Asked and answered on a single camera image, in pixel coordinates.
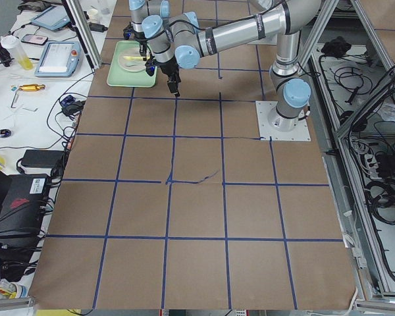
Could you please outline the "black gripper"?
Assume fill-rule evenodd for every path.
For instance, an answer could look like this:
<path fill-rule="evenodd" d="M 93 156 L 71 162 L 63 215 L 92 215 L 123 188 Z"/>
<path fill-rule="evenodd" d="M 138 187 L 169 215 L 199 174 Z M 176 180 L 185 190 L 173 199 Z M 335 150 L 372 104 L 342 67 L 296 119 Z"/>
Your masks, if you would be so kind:
<path fill-rule="evenodd" d="M 178 83 L 179 83 L 179 67 L 177 62 L 162 63 L 159 68 L 168 76 L 167 86 L 174 96 L 179 96 Z"/>
<path fill-rule="evenodd" d="M 146 55 L 147 55 L 147 39 L 145 38 L 145 35 L 143 32 L 137 32 L 133 31 L 134 39 L 139 43 L 140 46 L 140 56 L 143 61 L 146 60 Z"/>

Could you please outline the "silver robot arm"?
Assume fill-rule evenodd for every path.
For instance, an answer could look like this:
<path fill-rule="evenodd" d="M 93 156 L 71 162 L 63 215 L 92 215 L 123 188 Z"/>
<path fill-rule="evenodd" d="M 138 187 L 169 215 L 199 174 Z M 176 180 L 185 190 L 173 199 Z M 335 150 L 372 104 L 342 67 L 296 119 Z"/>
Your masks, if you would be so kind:
<path fill-rule="evenodd" d="M 208 28 L 199 27 L 194 12 L 168 22 L 158 14 L 142 17 L 145 42 L 151 49 L 145 71 L 151 76 L 159 67 L 168 78 L 170 92 L 179 96 L 180 69 L 195 68 L 203 57 L 276 36 L 276 59 L 270 77 L 278 102 L 267 120 L 275 130 L 290 132 L 302 119 L 300 114 L 311 97 L 309 84 L 297 76 L 300 34 L 320 6 L 320 1 L 281 1 L 260 13 Z"/>
<path fill-rule="evenodd" d="M 134 39 L 139 43 L 139 52 L 141 57 L 147 56 L 147 40 L 142 27 L 143 20 L 151 15 L 159 15 L 161 18 L 170 16 L 170 3 L 168 1 L 146 1 L 146 0 L 129 0 L 128 6 L 132 20 L 123 30 L 125 40 L 129 40 L 133 34 Z"/>

